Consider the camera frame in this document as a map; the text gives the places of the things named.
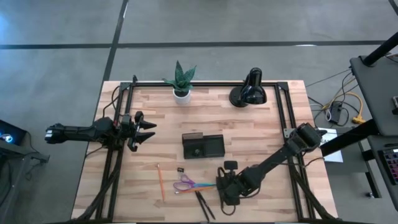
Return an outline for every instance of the colorful scissors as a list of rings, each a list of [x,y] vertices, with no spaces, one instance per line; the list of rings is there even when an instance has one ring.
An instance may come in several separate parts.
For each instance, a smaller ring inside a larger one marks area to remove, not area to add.
[[[185,174],[182,174],[180,176],[181,182],[176,182],[173,184],[174,188],[177,190],[189,190],[195,187],[209,187],[209,186],[215,186],[215,184],[209,184],[209,183],[200,183],[197,184],[193,180],[189,179],[189,177]]]

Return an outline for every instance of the black desk lamp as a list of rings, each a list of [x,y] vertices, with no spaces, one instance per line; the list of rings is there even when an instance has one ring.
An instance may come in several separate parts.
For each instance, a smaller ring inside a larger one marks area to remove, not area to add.
[[[243,86],[235,87],[229,94],[229,101],[236,107],[248,104],[263,104],[267,102],[267,95],[261,86],[262,72],[260,68],[252,68]]]

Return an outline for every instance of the wooden table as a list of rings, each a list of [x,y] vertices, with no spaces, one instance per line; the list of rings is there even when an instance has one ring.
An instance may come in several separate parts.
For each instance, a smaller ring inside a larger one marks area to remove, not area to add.
[[[313,124],[310,105],[303,81],[288,81],[297,125]],[[99,100],[96,119],[102,116],[105,105],[120,82],[105,82]],[[183,167],[189,178],[196,182],[215,182],[216,169],[224,160],[238,161],[239,170],[260,163],[283,145],[275,90],[264,88],[268,102],[235,108],[228,100],[232,87],[196,87],[191,102],[178,106],[172,89],[167,87],[134,88],[131,114],[144,112],[145,120],[157,124],[156,135],[139,146],[137,152],[124,149],[114,222],[202,222],[205,216],[195,194],[174,194],[173,183],[178,181],[177,168]],[[285,117],[288,118],[286,104]],[[113,118],[110,106],[106,116]],[[223,134],[224,158],[183,158],[181,135],[203,132]],[[90,143],[88,152],[99,148]],[[319,149],[305,156],[305,163],[321,157]],[[98,193],[103,175],[106,149],[90,155],[83,166],[72,218],[79,216]],[[165,202],[159,185],[156,164],[160,164]],[[335,203],[322,160],[307,167],[310,188],[321,204],[337,217]],[[232,216],[222,214],[217,190],[202,192],[216,216],[216,222],[287,222],[296,221],[296,211],[287,166],[278,166],[262,182],[259,195],[244,199]],[[300,196],[304,214],[305,197]]]

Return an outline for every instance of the orange pencil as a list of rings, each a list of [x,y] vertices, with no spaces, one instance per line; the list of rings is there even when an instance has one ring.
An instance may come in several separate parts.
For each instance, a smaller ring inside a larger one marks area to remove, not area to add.
[[[207,190],[207,189],[212,189],[214,186],[209,186],[209,187],[197,187],[189,190],[181,190],[181,191],[176,191],[174,192],[175,194],[181,194],[181,193],[189,193],[189,192],[195,192],[199,190]]]
[[[162,179],[162,173],[160,171],[160,165],[159,164],[157,164],[157,172],[159,173],[160,188],[162,189],[162,198],[163,198],[163,202],[164,202],[165,197],[164,197],[163,179]]]

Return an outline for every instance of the gray floor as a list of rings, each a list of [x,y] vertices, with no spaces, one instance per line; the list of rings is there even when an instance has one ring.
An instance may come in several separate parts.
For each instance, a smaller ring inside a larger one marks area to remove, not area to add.
[[[0,45],[110,44],[121,4],[122,0],[0,0]],[[397,22],[387,0],[130,0],[119,42],[384,40],[397,31]],[[346,70],[351,57],[376,47],[118,49],[109,79],[172,78],[175,61],[180,60],[184,68],[198,65],[197,80],[242,79],[250,68],[260,67],[264,79],[301,79],[309,84]],[[48,145],[43,133],[57,122],[92,122],[108,55],[109,49],[0,50],[0,119],[30,131],[33,145],[51,155],[25,183],[14,211],[17,218],[10,223],[68,220],[86,144]],[[343,77],[311,86],[308,94],[326,103]],[[357,99],[347,97],[347,102],[359,108]],[[371,118],[366,107],[363,116]],[[321,117],[317,123],[329,127]],[[398,213],[391,209],[377,172],[376,176],[383,198],[370,200],[363,196],[369,191],[364,175],[329,170],[340,218],[396,222]]]

